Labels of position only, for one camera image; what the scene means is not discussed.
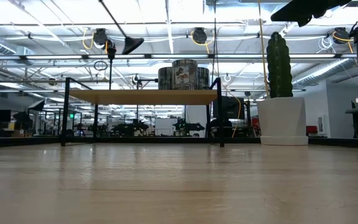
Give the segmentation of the white board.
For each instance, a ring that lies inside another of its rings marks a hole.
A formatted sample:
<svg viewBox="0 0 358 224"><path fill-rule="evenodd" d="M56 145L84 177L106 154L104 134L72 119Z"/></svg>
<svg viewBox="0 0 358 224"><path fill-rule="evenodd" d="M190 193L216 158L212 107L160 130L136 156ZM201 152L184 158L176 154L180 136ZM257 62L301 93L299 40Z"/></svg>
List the white board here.
<svg viewBox="0 0 358 224"><path fill-rule="evenodd" d="M155 119L155 135L156 136L173 136L175 132L174 124L177 123L176 118L156 118Z"/></svg>

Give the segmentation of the green cactus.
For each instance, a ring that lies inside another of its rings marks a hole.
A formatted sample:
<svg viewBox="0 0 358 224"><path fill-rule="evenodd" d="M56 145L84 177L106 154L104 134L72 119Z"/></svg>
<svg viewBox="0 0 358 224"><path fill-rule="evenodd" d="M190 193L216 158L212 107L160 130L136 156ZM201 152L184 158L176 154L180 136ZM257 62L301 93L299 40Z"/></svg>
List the green cactus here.
<svg viewBox="0 0 358 224"><path fill-rule="evenodd" d="M267 63L270 97L293 97L289 48L278 32L268 40Z"/></svg>

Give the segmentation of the black aluminium table frame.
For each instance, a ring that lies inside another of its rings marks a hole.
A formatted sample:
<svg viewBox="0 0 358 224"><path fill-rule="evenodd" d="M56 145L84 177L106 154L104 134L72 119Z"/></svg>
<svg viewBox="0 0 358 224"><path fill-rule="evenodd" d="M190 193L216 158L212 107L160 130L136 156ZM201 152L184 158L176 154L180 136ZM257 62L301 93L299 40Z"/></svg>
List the black aluminium table frame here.
<svg viewBox="0 0 358 224"><path fill-rule="evenodd" d="M59 143L59 137L0 138L0 147L26 146ZM164 143L164 144L218 144L218 138L176 138L176 137L125 137L125 138L67 138L75 143ZM309 138L309 144L358 148L358 139Z"/></svg>

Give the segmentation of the wooden shelf riser black legs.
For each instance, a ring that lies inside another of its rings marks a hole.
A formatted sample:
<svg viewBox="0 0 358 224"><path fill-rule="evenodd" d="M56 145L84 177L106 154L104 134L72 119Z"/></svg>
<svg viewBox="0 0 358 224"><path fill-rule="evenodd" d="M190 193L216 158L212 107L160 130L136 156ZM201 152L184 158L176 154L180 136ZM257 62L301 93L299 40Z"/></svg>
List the wooden shelf riser black legs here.
<svg viewBox="0 0 358 224"><path fill-rule="evenodd" d="M69 97L73 96L80 100L85 100L95 106L94 109L94 125L98 125L98 106L100 105L184 105L199 106L205 105L209 109L209 105L216 100L218 102L218 121L219 121L219 137L212 138L206 136L204 138L179 138L179 137L124 137L117 139L101 139L97 137L96 131L93 132L91 139L95 143L100 142L119 142L119 143L162 143L162 144L204 144L218 143L220 147L225 146L225 137L223 130L223 107L222 107L222 89L221 79L215 78L211 86L207 90L93 90L86 87L85 90L71 90L70 84L75 82L82 85L73 78L65 79L63 115L60 117L62 121L62 136L60 144L66 145L67 142L67 119Z"/></svg>

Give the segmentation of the white plant pot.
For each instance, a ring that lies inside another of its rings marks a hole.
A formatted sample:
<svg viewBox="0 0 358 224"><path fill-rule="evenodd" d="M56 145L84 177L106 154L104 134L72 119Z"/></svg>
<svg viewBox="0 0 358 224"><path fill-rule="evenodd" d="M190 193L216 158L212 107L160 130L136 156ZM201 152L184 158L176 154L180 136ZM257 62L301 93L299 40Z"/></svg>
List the white plant pot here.
<svg viewBox="0 0 358 224"><path fill-rule="evenodd" d="M271 98L257 103L260 141L272 146L305 146L306 108L302 97Z"/></svg>

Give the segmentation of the black studio lamp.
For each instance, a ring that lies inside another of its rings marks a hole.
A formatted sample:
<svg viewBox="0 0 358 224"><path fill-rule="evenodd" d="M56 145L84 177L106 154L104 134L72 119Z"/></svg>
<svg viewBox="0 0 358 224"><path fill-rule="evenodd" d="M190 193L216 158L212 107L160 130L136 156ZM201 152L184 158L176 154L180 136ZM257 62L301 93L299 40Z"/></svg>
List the black studio lamp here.
<svg viewBox="0 0 358 224"><path fill-rule="evenodd" d="M15 119L15 130L24 130L27 131L30 127L32 127L32 119L30 118L31 111L42 111L45 106L45 100L36 101L31 104L24 111L18 112L13 115Z"/></svg>

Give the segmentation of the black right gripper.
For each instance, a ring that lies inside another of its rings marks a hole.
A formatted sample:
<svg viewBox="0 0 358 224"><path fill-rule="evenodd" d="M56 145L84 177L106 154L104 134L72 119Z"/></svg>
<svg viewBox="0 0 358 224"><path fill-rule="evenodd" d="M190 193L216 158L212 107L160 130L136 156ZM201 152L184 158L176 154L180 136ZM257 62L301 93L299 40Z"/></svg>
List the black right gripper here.
<svg viewBox="0 0 358 224"><path fill-rule="evenodd" d="M299 27L307 25L312 15L323 16L327 10L344 6L352 0L292 0L291 5L279 9L270 16L273 22L296 22Z"/></svg>

